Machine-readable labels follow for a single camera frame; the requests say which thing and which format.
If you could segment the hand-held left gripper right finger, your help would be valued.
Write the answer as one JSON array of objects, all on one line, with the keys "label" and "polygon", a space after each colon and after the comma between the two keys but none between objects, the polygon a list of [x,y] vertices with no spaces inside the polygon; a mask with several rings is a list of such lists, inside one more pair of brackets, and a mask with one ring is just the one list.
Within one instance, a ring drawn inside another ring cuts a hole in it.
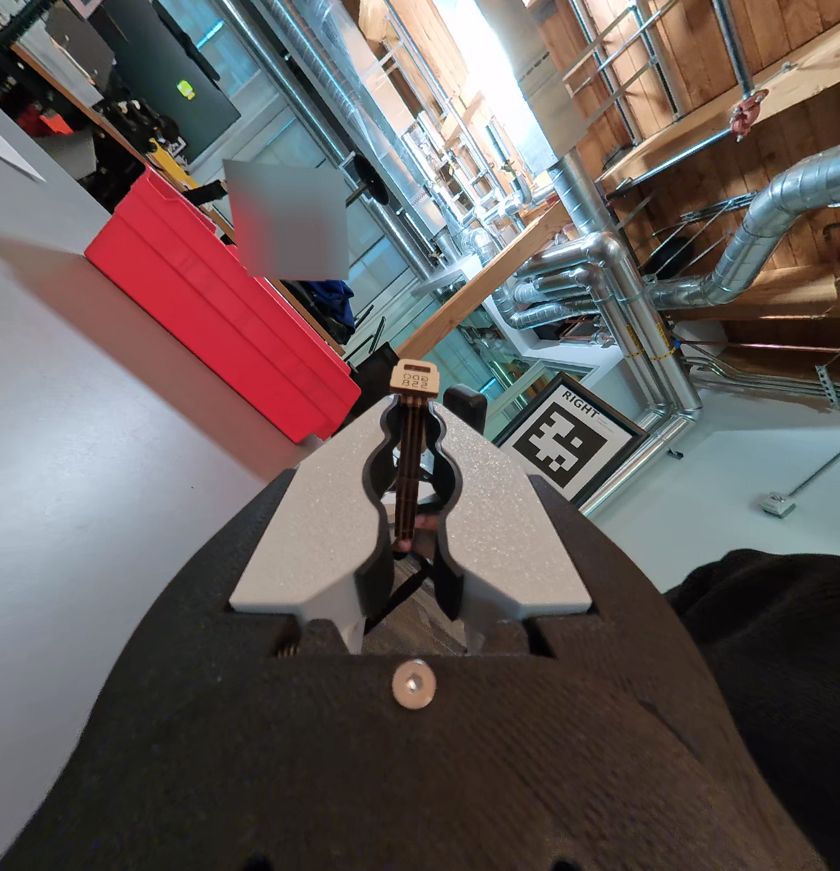
[{"label": "hand-held left gripper right finger", "polygon": [[591,596],[523,466],[439,402],[430,449],[454,482],[437,530],[443,610],[464,623],[586,613]]}]

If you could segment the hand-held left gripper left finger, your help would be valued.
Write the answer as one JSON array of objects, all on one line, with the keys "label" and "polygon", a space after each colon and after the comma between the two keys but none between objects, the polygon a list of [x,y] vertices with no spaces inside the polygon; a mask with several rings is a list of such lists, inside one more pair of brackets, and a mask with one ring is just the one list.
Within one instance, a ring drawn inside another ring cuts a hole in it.
[{"label": "hand-held left gripper left finger", "polygon": [[294,470],[230,596],[235,612],[325,619],[349,652],[394,588],[392,539],[382,496],[395,480],[397,398],[389,396]]}]

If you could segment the layered wooden puzzle piece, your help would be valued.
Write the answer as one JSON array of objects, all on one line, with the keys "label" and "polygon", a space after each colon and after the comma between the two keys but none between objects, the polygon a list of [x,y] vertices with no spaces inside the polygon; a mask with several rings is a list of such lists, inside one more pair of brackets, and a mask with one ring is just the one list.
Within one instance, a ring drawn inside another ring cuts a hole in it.
[{"label": "layered wooden puzzle piece", "polygon": [[440,375],[426,361],[402,359],[391,376],[391,392],[399,397],[400,456],[396,465],[394,550],[408,554],[414,539],[425,420],[429,403],[438,398]]}]

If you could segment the person's right forearm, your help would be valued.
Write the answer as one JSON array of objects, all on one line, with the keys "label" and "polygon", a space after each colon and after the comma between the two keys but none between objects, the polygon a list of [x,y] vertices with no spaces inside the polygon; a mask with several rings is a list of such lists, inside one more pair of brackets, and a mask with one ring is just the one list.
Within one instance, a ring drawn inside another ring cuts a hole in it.
[{"label": "person's right forearm", "polygon": [[840,869],[840,556],[733,550],[664,596],[763,778]]}]

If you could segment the person's right hand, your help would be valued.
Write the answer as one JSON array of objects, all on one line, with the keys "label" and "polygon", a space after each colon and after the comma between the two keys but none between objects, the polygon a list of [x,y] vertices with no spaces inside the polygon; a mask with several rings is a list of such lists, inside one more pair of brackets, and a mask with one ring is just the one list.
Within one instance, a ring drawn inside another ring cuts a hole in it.
[{"label": "person's right hand", "polygon": [[439,513],[418,514],[412,539],[399,539],[393,542],[394,554],[405,557],[410,553],[426,560],[433,560],[436,553]]}]

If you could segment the black framed marker poster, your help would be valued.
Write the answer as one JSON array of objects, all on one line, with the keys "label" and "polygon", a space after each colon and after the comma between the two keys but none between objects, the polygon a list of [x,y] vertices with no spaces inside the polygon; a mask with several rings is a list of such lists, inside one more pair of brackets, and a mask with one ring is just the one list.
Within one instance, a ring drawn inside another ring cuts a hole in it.
[{"label": "black framed marker poster", "polygon": [[492,442],[580,508],[648,438],[638,424],[558,373]]}]

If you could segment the wooden ceiling beam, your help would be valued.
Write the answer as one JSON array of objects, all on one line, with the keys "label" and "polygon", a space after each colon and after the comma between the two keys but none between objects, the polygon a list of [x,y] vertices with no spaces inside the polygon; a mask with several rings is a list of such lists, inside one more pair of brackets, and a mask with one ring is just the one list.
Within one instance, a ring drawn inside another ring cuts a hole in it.
[{"label": "wooden ceiling beam", "polygon": [[561,201],[557,201],[527,226],[422,326],[396,349],[400,359],[421,360],[448,334],[457,329],[487,297],[513,276],[530,257],[539,253],[569,222]]}]

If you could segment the bundle of silver insulated pipes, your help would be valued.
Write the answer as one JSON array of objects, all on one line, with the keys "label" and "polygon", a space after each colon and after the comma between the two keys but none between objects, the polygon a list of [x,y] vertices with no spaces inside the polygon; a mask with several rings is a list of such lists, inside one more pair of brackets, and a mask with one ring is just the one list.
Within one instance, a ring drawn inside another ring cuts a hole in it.
[{"label": "bundle of silver insulated pipes", "polygon": [[[566,272],[567,287],[590,297],[565,302],[547,299],[532,308],[517,310],[516,280]],[[566,319],[595,308],[620,346],[648,400],[648,411],[659,417],[648,445],[670,450],[675,441],[700,417],[702,403],[676,357],[665,327],[649,302],[642,277],[632,263],[621,237],[596,232],[567,241],[530,257],[511,279],[492,295],[499,317],[510,328],[523,330]]]}]

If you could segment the black round disc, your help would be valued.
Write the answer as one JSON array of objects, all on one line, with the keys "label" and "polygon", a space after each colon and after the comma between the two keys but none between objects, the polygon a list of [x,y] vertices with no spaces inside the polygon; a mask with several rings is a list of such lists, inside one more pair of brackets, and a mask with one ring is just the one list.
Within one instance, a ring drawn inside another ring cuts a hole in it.
[{"label": "black round disc", "polygon": [[349,194],[345,201],[345,207],[350,207],[364,195],[370,196],[374,202],[381,206],[387,206],[390,203],[388,187],[369,159],[361,154],[355,154],[351,163],[357,175],[358,187]]}]

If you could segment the red plastic bin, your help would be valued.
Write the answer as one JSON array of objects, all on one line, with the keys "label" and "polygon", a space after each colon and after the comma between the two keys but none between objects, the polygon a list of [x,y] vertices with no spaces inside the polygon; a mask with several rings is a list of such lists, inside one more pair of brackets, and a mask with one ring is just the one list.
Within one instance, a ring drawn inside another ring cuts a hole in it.
[{"label": "red plastic bin", "polygon": [[360,397],[348,364],[154,170],[85,256],[291,441],[330,438]]}]

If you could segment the silver ceiling duct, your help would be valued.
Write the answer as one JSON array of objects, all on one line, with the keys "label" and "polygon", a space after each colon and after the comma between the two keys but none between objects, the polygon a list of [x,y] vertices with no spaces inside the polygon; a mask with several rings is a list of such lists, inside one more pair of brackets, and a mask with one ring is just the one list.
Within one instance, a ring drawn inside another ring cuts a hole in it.
[{"label": "silver ceiling duct", "polygon": [[392,210],[402,209],[405,223],[443,262],[456,263],[461,253],[450,232],[456,216],[436,192],[437,152],[344,4],[253,1],[250,7],[363,147],[391,190]]}]

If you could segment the silver spiral duct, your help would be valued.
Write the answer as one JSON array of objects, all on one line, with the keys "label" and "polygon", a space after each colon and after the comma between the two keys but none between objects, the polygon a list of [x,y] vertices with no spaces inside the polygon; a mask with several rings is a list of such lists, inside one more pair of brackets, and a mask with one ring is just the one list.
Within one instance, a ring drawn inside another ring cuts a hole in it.
[{"label": "silver spiral duct", "polygon": [[840,204],[840,145],[778,174],[752,200],[714,271],[658,282],[651,294],[655,308],[713,308],[732,302],[757,279],[800,217],[835,204]]}]

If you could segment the dark wall screen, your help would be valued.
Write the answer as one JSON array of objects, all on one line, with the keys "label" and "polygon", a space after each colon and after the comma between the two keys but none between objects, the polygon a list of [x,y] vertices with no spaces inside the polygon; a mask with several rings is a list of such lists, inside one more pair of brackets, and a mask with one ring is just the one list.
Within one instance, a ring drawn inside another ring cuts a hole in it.
[{"label": "dark wall screen", "polygon": [[175,122],[188,164],[240,118],[215,68],[162,2],[102,2],[90,22],[129,93]]}]

